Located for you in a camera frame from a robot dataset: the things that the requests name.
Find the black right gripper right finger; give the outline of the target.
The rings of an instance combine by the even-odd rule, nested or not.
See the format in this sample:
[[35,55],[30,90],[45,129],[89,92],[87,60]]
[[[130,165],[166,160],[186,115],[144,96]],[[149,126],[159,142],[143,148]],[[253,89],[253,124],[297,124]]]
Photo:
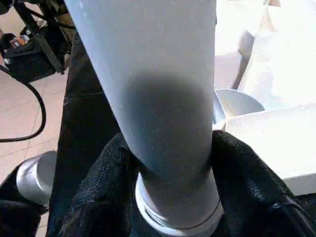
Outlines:
[[216,130],[211,166],[233,237],[314,237],[316,221],[243,141]]

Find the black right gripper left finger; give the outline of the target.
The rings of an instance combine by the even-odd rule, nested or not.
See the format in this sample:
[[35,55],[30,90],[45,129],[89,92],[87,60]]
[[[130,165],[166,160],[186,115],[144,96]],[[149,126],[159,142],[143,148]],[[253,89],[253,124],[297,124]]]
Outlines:
[[121,133],[111,139],[71,200],[60,237],[127,237],[138,175]]

